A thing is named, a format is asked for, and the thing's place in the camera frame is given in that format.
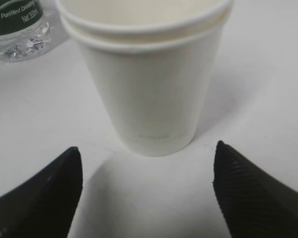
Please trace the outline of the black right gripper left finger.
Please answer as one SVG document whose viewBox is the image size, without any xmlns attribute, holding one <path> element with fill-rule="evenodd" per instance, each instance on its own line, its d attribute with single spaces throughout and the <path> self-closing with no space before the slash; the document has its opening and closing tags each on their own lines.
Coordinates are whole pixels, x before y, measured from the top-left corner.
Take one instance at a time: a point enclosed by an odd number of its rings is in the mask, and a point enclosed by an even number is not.
<svg viewBox="0 0 298 238">
<path fill-rule="evenodd" d="M 81 154 L 70 147 L 0 197 L 0 238 L 66 238 L 82 184 Z"/>
</svg>

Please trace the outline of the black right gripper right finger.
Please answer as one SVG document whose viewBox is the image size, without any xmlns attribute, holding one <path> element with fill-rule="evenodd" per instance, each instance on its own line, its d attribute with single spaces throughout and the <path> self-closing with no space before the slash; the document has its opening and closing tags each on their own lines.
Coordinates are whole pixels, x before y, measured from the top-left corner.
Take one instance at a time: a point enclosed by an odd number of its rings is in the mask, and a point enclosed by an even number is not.
<svg viewBox="0 0 298 238">
<path fill-rule="evenodd" d="M 223 141 L 216 146 L 213 189 L 233 238 L 298 238 L 298 192 Z"/>
</svg>

